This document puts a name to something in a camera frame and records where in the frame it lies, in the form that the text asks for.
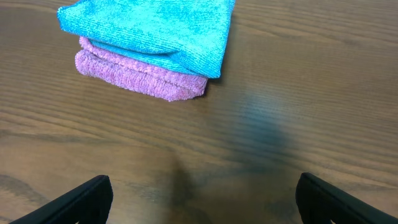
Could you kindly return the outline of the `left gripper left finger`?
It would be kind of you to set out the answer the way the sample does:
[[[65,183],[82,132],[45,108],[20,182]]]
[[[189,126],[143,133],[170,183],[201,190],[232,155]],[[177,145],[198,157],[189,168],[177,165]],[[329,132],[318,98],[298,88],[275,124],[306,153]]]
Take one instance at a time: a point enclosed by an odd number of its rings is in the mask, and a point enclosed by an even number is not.
[[[113,189],[98,175],[10,224],[106,224]]]

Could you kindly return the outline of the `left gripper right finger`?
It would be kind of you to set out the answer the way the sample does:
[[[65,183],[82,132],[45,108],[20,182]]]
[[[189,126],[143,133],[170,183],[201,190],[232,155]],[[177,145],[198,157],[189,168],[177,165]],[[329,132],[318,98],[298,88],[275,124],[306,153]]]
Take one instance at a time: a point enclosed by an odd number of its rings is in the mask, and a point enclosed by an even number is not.
[[[309,172],[298,180],[295,201],[303,224],[397,224],[396,217]]]

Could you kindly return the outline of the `blue microfibre cloth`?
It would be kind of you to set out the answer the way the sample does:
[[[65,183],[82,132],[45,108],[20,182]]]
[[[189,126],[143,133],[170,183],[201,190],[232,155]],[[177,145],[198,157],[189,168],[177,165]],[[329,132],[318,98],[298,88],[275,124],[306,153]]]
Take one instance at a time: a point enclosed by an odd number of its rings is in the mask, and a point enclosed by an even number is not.
[[[219,78],[234,0],[86,0],[60,7],[61,30],[167,70]]]

